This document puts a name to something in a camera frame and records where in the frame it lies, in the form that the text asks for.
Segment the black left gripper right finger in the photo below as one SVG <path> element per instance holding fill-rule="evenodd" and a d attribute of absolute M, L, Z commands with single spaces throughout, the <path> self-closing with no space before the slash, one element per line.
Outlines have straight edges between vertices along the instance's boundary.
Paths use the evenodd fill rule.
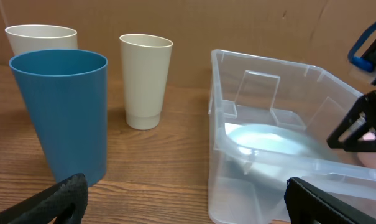
<path fill-rule="evenodd" d="M 287 180 L 284 201 L 291 224 L 376 224 L 376 219 L 299 177 Z"/>

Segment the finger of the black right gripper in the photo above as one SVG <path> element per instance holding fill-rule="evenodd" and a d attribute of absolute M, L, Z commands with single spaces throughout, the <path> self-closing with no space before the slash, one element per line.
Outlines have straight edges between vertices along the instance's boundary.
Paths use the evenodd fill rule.
<path fill-rule="evenodd" d="M 339 138 L 361 118 L 364 119 L 363 123 L 345 140 L 340 141 Z M 328 136 L 327 144 L 330 148 L 343 149 L 346 152 L 376 152 L 376 90 L 357 99 L 337 128 Z"/>

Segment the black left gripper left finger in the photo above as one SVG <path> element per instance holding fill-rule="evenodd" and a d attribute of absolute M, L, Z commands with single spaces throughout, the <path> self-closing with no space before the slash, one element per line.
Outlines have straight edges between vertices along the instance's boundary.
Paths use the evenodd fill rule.
<path fill-rule="evenodd" d="M 0 224 L 81 224 L 88 205 L 88 183 L 75 174 L 0 212 Z"/>

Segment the pink plastic bowl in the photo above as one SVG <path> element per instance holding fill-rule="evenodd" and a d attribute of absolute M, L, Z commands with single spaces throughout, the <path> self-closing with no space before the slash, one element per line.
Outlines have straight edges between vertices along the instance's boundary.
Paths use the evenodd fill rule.
<path fill-rule="evenodd" d="M 376 152 L 358 152 L 357 157 L 364 166 L 376 169 Z"/>

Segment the grey plastic plate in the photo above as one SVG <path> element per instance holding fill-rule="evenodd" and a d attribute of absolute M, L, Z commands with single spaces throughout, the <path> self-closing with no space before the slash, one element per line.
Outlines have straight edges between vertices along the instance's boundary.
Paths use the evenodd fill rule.
<path fill-rule="evenodd" d="M 260 150 L 288 154 L 295 157 L 310 157 L 327 161 L 340 162 L 332 150 L 305 133 L 280 128 L 267 124 L 225 124 L 226 134 L 239 145 L 239 152 L 248 155 L 249 149 L 255 149 L 255 155 Z M 286 181 L 292 176 L 308 175 L 304 169 L 294 170 L 287 164 L 265 164 L 256 162 L 248 170 L 248 176 L 253 180 L 272 187 L 284 190 Z"/>

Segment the clear plastic storage bin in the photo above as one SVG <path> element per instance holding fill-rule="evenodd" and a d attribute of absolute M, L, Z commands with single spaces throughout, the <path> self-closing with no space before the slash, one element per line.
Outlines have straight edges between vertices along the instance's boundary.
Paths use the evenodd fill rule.
<path fill-rule="evenodd" d="M 328 71 L 302 63 L 214 50 L 209 101 L 208 214 L 215 223 L 270 223 L 290 219 L 284 190 L 248 176 L 252 164 L 287 164 L 304 169 L 299 177 L 376 218 L 376 169 L 357 153 L 331 149 L 327 137 L 336 129 L 360 92 Z M 225 124 L 267 124 L 305 133 L 337 155 L 340 162 L 295 157 L 239 145 Z"/>

